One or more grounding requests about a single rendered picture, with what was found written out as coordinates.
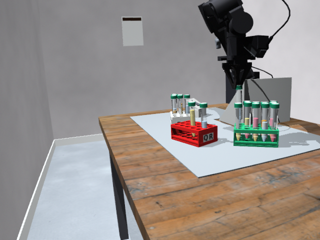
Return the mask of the green test tube rack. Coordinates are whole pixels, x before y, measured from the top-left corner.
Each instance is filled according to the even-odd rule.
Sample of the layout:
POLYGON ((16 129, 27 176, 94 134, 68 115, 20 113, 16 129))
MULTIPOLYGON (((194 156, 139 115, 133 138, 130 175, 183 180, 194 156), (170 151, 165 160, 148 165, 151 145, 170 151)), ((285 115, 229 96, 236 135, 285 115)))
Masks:
POLYGON ((268 129, 262 129, 261 124, 258 124, 258 129, 253 129, 253 124, 250 124, 250 127, 245 127, 244 123, 241 123, 241 129, 236 129, 236 123, 234 125, 233 133, 233 146, 241 147, 266 147, 266 148, 278 148, 279 144, 279 129, 271 130, 270 125, 268 124, 268 129), (240 140, 237 140, 236 133, 241 134, 240 140), (248 138, 245 137, 245 134, 251 134, 248 138), (265 141, 262 140, 262 137, 258 135, 257 141, 254 141, 252 134, 277 134, 274 142, 271 141, 270 135, 267 135, 265 141))

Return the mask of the white tube rack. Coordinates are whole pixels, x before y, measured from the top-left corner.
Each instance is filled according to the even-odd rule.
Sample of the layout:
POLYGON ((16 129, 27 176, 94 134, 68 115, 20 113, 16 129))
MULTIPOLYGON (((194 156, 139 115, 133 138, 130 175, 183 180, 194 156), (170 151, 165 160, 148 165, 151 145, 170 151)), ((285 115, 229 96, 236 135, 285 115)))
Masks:
POLYGON ((183 114, 179 114, 179 111, 176 114, 173 114, 172 111, 170 112, 171 125, 185 121, 190 121, 190 114, 185 114, 185 111, 183 111, 183 114))

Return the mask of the red test tube rack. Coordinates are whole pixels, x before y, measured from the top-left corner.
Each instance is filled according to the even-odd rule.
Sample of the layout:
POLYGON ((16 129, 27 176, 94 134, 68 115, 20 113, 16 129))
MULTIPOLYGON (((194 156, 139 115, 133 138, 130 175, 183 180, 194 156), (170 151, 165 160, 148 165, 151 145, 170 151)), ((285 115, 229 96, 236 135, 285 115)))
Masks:
POLYGON ((218 126, 207 124, 207 128, 202 128, 201 122, 183 121, 171 124, 171 139, 195 147, 202 147, 218 141, 218 126), (191 133, 196 134, 194 137, 191 133))

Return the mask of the conical tube with yellow liquid and green cap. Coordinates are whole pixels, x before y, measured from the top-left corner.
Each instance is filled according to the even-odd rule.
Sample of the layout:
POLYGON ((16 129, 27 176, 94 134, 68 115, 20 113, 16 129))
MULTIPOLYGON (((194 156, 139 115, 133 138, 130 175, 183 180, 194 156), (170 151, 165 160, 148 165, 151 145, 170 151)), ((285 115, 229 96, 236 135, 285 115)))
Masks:
MULTIPOLYGON (((195 102, 195 101, 188 102, 188 106, 189 106, 189 114, 190 114, 190 125, 191 125, 191 126, 195 126, 195 125, 196 125, 196 118, 195 118, 195 106, 196 106, 196 102, 195 102)), ((191 133, 191 135, 192 135, 193 137, 196 136, 195 133, 191 133)))

